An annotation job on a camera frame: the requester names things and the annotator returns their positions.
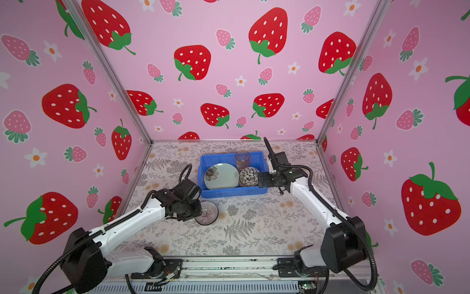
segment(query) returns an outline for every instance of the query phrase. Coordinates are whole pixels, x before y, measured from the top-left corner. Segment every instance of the pink wall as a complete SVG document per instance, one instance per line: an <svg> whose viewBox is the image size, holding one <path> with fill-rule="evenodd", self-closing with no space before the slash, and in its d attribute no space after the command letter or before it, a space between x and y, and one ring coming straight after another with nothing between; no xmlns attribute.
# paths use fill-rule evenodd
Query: pink wall
<svg viewBox="0 0 470 294"><path fill-rule="evenodd" d="M162 6L161 2L174 6ZM354 43L360 41L376 1L360 1L359 4L356 0L352 3L150 0L150 5L146 5L143 0L106 0L104 3L83 0L82 7L124 87L134 91L133 99L137 100L141 94L140 97L155 100L156 111L153 111L155 106L149 106L151 111L147 112L142 107L143 99L135 105L142 111L141 119L153 139L164 140L178 139L186 132L195 132L201 139L240 139L248 134L277 139L317 136L324 123L324 115L318 116L317 109L323 110L324 104L329 107L329 100L333 99L342 80L337 67L333 74L323 72L336 59L341 57L345 61L352 56ZM266 24L260 21L252 28L268 11L271 12L265 17ZM314 28L312 31L303 25L305 20ZM119 35L110 35L113 31ZM259 53L253 51L250 40L254 41L254 49L262 53L261 64L257 62ZM265 51L257 44L259 40L269 41ZM324 42L329 56L322 50ZM202 56L191 57L200 52ZM185 75L175 66L175 56L182 71L185 71L184 65L188 66L189 72ZM268 83L261 85L260 76ZM304 98L307 89L313 91L314 99L309 92ZM227 90L230 96L225 97ZM259 98L266 106L272 104L269 97L277 98L276 102L284 100L280 108L273 103L264 112L258 110L266 118L258 116L253 109L255 98L264 94L267 95ZM203 116L201 106L205 103L217 105L219 111L214 109L217 106L205 105L203 111L208 113ZM215 126L219 122L216 118L222 116L221 126Z"/></svg>
<svg viewBox="0 0 470 294"><path fill-rule="evenodd" d="M419 2L391 4L368 50L372 64L367 58L357 72L328 132L326 155L348 213L360 216L371 245L378 244L373 249L388 292L463 293L470 222L470 19L461 17L470 5ZM400 53L409 56L410 50L402 62ZM463 77L446 82L450 76ZM381 108L371 112L373 103ZM463 106L455 111L454 103ZM357 150L349 153L351 147ZM360 177L357 152L368 167Z"/></svg>
<svg viewBox="0 0 470 294"><path fill-rule="evenodd" d="M66 37L65 27L54 1L8 1L0 11L1 117L7 135L0 140L0 215L1 223L8 225L1 227L2 293L30 293L28 285L63 251L73 230L102 224L98 209L106 212L111 198L123 196L127 184L121 171L126 169L131 181L144 153L139 132L119 98L110 98L112 87L88 45L74 34L80 36L76 28L67 28ZM39 60L39 65L29 66L31 60ZM93 72L84 74L84 61L91 63ZM83 107L78 90L97 112ZM85 124L86 109L90 116ZM125 160L119 160L112 147L120 119L132 138ZM104 131L105 143L104 135L97 140L97 127ZM75 146L86 158L75 148L71 161L66 159L65 150ZM102 174L97 175L98 165ZM92 187L98 192L89 193ZM7 223L21 217L27 218ZM66 284L64 274L55 270L41 292Z"/></svg>

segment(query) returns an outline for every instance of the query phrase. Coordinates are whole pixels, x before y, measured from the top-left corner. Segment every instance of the glass cup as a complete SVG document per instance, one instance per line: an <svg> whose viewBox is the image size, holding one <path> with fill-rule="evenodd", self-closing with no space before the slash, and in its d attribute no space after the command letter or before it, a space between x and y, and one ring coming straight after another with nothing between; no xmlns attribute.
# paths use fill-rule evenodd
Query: glass cup
<svg viewBox="0 0 470 294"><path fill-rule="evenodd" d="M250 166L250 153L246 150L239 150L235 153L236 168L240 172Z"/></svg>

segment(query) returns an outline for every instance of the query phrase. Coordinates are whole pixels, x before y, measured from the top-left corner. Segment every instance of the white plate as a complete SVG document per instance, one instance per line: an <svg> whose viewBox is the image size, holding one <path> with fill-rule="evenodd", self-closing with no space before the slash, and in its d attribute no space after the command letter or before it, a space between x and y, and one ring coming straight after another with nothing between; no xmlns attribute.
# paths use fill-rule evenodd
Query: white plate
<svg viewBox="0 0 470 294"><path fill-rule="evenodd" d="M229 163L214 164L204 174L204 184L209 190L235 188L239 179L238 170Z"/></svg>

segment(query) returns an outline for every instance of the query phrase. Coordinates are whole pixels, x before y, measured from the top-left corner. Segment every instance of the blue plastic bin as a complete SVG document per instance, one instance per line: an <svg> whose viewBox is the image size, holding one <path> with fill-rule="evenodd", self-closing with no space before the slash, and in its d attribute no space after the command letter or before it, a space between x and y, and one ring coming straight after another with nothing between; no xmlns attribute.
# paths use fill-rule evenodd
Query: blue plastic bin
<svg viewBox="0 0 470 294"><path fill-rule="evenodd" d="M236 167L235 153L225 154L211 154L201 156L201 163L197 170L197 180L199 181L199 187L203 190L201 197L205 199L210 198L221 198L231 196L248 196L248 195L260 195L266 194L267 188L258 187L238 187L230 189L217 189L209 190L204 183L205 172L214 164L217 163L229 163ZM250 152L250 167L256 167L260 172L268 172L267 163L264 159L264 154L261 151Z"/></svg>

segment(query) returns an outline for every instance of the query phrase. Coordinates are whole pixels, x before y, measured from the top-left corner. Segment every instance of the floral tablecloth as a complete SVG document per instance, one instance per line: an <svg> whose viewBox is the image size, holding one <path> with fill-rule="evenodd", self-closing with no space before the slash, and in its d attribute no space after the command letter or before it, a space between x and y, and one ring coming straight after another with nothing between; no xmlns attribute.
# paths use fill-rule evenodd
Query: floral tablecloth
<svg viewBox="0 0 470 294"><path fill-rule="evenodd" d="M291 164L304 164L314 171L313 184L333 203L315 144L290 141L271 142L275 152L285 151ZM142 203L148 191L172 188L183 168L193 164L190 179L197 183L201 155L262 151L262 142L174 142L154 143L126 211ZM123 242L117 252L137 251L153 246L162 255L291 255L303 246L320 245L323 230L317 220L292 194L282 196L277 188L257 196L208 199L219 209L217 220L208 226L194 219L187 222L162 220Z"/></svg>

